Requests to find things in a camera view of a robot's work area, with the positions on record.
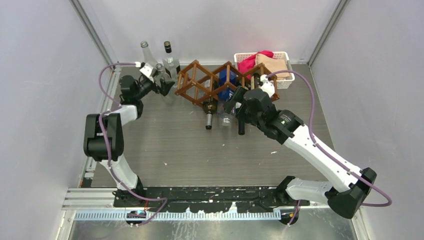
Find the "black bottle cap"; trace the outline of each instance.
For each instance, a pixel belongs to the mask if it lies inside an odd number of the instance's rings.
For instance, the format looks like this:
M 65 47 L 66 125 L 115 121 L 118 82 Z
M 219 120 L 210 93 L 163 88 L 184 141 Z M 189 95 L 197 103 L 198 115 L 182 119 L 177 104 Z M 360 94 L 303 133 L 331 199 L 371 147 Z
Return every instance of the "black bottle cap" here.
M 163 43 L 163 45 L 165 46 L 165 52 L 166 52 L 167 54 L 170 54 L 170 53 L 172 52 L 172 50 L 171 50 L 171 43 L 170 43 L 170 41 L 165 41 L 165 42 Z

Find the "folded cloth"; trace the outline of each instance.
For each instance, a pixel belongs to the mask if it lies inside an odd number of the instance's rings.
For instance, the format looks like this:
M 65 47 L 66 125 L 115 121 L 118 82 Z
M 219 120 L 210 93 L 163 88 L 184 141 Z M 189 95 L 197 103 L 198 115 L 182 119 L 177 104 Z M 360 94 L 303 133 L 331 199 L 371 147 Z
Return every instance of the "folded cloth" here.
M 272 51 L 259 51 L 257 54 L 252 55 L 246 59 L 244 59 L 241 62 L 237 62 L 237 68 L 240 71 L 240 73 L 244 74 L 245 72 L 251 70 L 256 65 L 256 55 L 261 54 L 263 56 L 267 56 L 272 58 L 274 56 L 274 53 Z
M 287 70 L 287 63 L 285 59 L 274 59 L 260 53 L 256 55 L 255 63 L 256 65 L 264 64 L 265 67 L 269 71 L 271 71 L 271 73 L 274 73 L 280 70 Z M 276 76 L 278 80 L 283 80 L 284 78 L 290 77 L 290 73 L 288 72 L 278 73 Z

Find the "worn black surface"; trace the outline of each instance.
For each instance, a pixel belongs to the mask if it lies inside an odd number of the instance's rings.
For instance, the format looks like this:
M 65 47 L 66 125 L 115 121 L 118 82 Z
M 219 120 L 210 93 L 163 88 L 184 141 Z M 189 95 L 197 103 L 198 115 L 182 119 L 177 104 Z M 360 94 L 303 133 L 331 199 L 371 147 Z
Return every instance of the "worn black surface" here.
M 188 207 L 192 213 L 225 213 L 233 202 L 238 213 L 264 213 L 279 206 L 295 206 L 294 202 L 283 204 L 277 200 L 275 187 L 269 186 L 147 187 L 145 193 L 151 199 L 167 197 L 168 202 L 162 212 L 171 213 L 184 213 Z M 149 201 L 147 208 L 154 212 L 161 204 L 161 201 Z M 301 206 L 309 204 L 309 201 L 301 202 Z

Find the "concrete floor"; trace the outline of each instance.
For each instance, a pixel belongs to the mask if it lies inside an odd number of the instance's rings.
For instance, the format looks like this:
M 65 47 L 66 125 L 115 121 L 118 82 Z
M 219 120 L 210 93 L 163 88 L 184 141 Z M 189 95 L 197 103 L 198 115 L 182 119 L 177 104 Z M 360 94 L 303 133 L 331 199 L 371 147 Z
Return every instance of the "concrete floor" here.
M 214 70 L 218 66 L 207 67 Z M 307 65 L 292 67 L 315 87 Z M 140 73 L 126 67 L 121 72 L 121 76 L 124 75 L 138 78 Z M 305 83 L 297 77 L 288 89 L 278 92 L 280 99 L 274 102 L 276 108 L 290 110 L 308 122 L 311 98 Z M 325 180 L 300 155 L 267 138 L 257 128 L 246 125 L 246 134 L 240 136 L 236 121 L 224 127 L 215 114 L 212 130 L 206 130 L 206 114 L 200 107 L 181 96 L 170 94 L 168 97 L 173 99 L 153 93 L 144 97 L 143 115 L 123 129 L 125 157 L 145 186 L 276 186 L 287 175 Z M 313 131 L 332 148 L 318 99 L 315 109 Z M 116 185 L 98 164 L 92 186 Z

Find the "wall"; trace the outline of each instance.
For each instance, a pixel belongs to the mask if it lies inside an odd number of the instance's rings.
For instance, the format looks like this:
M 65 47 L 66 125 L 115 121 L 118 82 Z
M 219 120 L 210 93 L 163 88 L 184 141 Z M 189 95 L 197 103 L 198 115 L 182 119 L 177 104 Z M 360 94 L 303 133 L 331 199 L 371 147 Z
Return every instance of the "wall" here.
M 350 1 L 312 68 L 335 149 L 376 170 L 393 199 L 366 208 L 377 240 L 424 234 L 423 12 L 422 1 Z
M 0 239 L 53 239 L 105 62 L 69 1 L 8 1 L 0 23 Z
M 83 0 L 92 6 L 121 62 L 143 59 L 146 40 L 159 59 L 171 41 L 181 62 L 232 61 L 235 53 L 286 51 L 307 62 L 338 0 Z

